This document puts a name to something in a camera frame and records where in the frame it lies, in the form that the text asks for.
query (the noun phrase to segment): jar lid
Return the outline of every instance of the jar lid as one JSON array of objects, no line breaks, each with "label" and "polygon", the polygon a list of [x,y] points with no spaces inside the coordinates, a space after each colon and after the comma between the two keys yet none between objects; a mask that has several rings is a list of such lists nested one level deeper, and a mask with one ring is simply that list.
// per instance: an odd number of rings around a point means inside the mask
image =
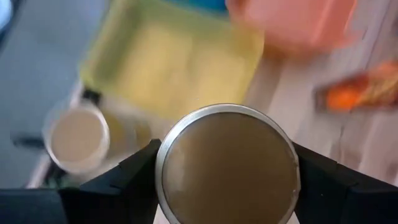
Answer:
[{"label": "jar lid", "polygon": [[179,121],[156,162],[171,223],[286,223],[300,190],[293,145],[266,115],[213,105]]}]

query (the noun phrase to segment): gray floor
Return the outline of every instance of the gray floor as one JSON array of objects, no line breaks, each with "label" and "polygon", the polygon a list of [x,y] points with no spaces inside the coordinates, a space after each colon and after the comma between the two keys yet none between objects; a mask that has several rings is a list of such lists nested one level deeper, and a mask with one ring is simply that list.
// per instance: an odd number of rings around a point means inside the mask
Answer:
[{"label": "gray floor", "polygon": [[10,134],[40,132],[47,111],[76,83],[106,0],[25,0],[0,52],[0,188],[22,187],[37,152]]}]

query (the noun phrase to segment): yellow container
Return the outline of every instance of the yellow container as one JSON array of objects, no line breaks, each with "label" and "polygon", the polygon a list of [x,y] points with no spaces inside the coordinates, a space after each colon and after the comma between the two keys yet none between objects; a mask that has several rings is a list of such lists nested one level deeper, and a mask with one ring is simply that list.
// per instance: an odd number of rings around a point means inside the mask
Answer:
[{"label": "yellow container", "polygon": [[264,37],[225,16],[160,0],[115,0],[81,66],[86,86],[161,118],[242,103]]}]

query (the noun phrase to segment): pink container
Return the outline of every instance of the pink container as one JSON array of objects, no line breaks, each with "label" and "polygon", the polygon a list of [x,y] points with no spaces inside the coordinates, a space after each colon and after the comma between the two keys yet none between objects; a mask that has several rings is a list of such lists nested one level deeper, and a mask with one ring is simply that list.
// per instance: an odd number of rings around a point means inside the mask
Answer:
[{"label": "pink container", "polygon": [[346,29],[356,0],[226,0],[232,20],[265,32],[288,53],[327,52],[354,41]]}]

